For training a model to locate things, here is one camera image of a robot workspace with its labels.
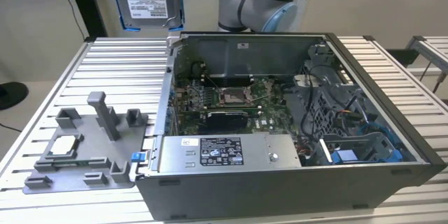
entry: blue latch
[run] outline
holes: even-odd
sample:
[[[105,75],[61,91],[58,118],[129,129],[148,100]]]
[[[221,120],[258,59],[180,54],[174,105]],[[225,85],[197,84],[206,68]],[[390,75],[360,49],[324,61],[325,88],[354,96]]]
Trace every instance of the blue latch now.
[[[145,152],[134,152],[130,155],[130,162],[140,163],[146,160],[146,153]]]

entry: gray robot arm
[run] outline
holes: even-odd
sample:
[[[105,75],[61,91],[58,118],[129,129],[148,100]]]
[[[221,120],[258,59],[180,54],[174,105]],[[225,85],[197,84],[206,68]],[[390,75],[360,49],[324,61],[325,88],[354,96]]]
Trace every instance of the gray robot arm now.
[[[218,0],[220,31],[285,31],[297,13],[293,0]]]

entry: slotted metal surface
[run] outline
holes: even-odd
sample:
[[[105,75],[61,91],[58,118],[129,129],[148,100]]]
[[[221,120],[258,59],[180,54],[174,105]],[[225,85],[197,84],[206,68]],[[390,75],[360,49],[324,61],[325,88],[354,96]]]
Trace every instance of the slotted metal surface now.
[[[448,162],[448,112],[444,104],[373,41],[341,37],[402,114]],[[98,39],[85,44],[0,163],[0,221],[45,223],[152,222],[136,187],[76,193],[24,195],[22,181],[54,131],[60,108],[93,110],[85,97],[108,94],[117,113],[149,113],[144,149],[152,146],[153,120],[165,62],[164,39]],[[376,209],[205,221],[201,223],[448,223],[448,169],[420,187],[397,191]]]
[[[448,37],[416,36],[408,43],[440,70],[448,73]]]

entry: motherboard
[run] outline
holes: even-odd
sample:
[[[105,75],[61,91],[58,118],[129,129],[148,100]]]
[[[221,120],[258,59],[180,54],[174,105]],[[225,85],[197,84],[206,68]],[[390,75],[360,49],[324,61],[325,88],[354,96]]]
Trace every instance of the motherboard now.
[[[292,115],[274,78],[180,80],[174,108],[180,135],[297,135]]]

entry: blue cable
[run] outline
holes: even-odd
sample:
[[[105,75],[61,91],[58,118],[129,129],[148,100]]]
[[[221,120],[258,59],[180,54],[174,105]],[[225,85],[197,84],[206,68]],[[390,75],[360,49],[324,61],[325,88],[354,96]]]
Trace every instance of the blue cable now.
[[[392,134],[390,134],[389,129],[388,129],[386,127],[378,125],[378,124],[374,123],[374,122],[368,122],[366,124],[364,124],[364,125],[358,128],[358,130],[357,130],[357,135],[362,135],[362,130],[364,130],[364,128],[365,128],[366,126],[374,126],[374,127],[377,127],[378,129],[381,129],[381,130],[385,132],[385,134],[386,134],[386,138],[388,138],[389,141],[392,142],[392,145],[396,144],[396,143],[394,143],[394,138],[393,138],[393,136],[392,136]]]

